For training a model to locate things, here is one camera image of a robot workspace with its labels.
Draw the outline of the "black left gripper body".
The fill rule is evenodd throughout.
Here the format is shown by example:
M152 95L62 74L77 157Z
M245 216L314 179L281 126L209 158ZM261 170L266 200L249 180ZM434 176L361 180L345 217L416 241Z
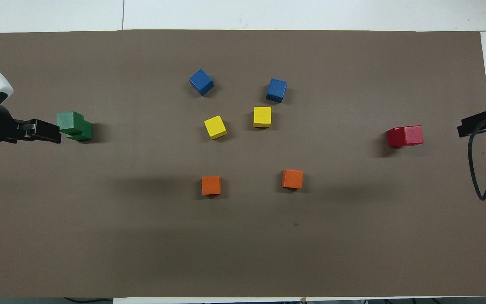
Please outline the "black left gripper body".
M4 106L0 106L0 142L16 144L18 140L29 141L26 131L21 130L21 126L25 124L27 121L14 119Z

